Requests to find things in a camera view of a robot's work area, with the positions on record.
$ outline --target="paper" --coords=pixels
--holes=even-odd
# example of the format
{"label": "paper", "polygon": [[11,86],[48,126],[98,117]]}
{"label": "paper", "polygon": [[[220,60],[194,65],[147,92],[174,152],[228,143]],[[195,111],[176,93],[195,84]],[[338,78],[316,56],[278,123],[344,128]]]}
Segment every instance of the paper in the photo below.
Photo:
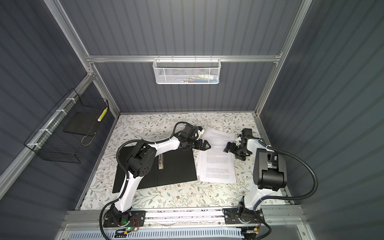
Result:
{"label": "paper", "polygon": [[199,151],[196,174],[203,182],[236,183],[234,155],[224,152],[227,142],[234,141],[234,134],[207,129],[203,135],[211,149]]}

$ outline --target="enclosure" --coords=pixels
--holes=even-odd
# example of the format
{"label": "enclosure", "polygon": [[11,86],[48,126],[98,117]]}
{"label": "enclosure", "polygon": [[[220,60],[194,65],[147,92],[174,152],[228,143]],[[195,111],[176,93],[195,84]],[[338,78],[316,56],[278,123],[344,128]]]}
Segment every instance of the enclosure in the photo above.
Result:
{"label": "enclosure", "polygon": [[[0,239],[103,239],[119,146],[168,138],[180,121],[233,137],[251,129],[315,171],[310,198],[263,203],[265,239],[380,239],[383,9],[373,0],[0,0]],[[255,225],[226,224],[222,209],[250,191],[254,161],[234,161],[235,184],[196,176],[138,189],[132,209],[146,211],[144,225],[123,239],[242,238]],[[286,165],[277,195],[308,192],[308,171]]]}

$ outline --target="gray wall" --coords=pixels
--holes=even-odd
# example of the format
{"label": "gray wall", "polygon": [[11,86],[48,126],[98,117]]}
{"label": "gray wall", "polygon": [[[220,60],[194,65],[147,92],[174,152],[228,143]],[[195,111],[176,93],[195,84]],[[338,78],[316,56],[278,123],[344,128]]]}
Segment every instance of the gray wall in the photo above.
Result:
{"label": "gray wall", "polygon": [[97,63],[121,112],[254,110],[273,63],[222,63],[219,84],[157,84],[152,63]]}
{"label": "gray wall", "polygon": [[[61,3],[90,55],[275,55],[300,0]],[[121,112],[238,111],[255,109],[273,63],[223,63],[209,86],[158,85],[150,63],[96,66]]]}
{"label": "gray wall", "polygon": [[85,76],[43,1],[0,1],[0,173]]}
{"label": "gray wall", "polygon": [[[86,72],[43,1],[0,1],[0,173]],[[86,95],[100,97],[94,84]],[[0,239],[53,239],[73,210],[114,121],[110,112],[81,164],[34,157],[0,200]]]}
{"label": "gray wall", "polygon": [[[381,239],[384,229],[384,1],[314,1],[262,111],[273,146],[304,159],[316,238]],[[311,188],[287,164],[293,195]]]}

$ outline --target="white mesh basket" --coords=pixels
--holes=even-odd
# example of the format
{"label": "white mesh basket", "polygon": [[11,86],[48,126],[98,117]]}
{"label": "white mesh basket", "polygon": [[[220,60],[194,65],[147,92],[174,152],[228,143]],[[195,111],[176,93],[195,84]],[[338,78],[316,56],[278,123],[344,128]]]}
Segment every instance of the white mesh basket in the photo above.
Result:
{"label": "white mesh basket", "polygon": [[153,61],[157,84],[217,84],[220,68],[220,59],[206,62]]}

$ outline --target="open black folder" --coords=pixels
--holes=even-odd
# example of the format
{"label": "open black folder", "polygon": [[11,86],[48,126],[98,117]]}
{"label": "open black folder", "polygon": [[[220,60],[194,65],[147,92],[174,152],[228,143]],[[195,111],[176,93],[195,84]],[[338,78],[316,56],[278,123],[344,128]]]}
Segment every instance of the open black folder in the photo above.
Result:
{"label": "open black folder", "polygon": [[[119,158],[124,161],[133,146],[123,147]],[[163,154],[164,168],[159,169],[158,159],[155,157],[152,169],[143,177],[137,189],[164,186],[181,182],[196,181],[196,168],[192,149],[178,149]],[[112,193],[119,192],[124,182],[125,173],[118,166]]]}

